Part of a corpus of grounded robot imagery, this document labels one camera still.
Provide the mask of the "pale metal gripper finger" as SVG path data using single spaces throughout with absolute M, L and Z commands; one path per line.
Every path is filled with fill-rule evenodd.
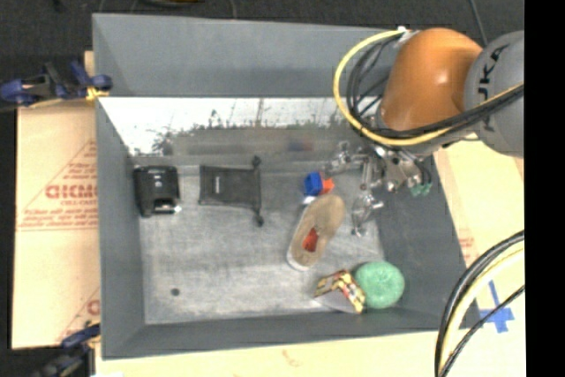
M 356 237 L 367 234 L 366 223 L 377 209 L 383 207 L 383 202 L 377 200 L 374 191 L 382 186 L 381 171 L 376 165 L 363 165 L 359 193 L 351 207 L 352 231 Z
M 375 157 L 374 150 L 364 145 L 339 142 L 326 163 L 327 173 L 344 173 L 363 169 Z

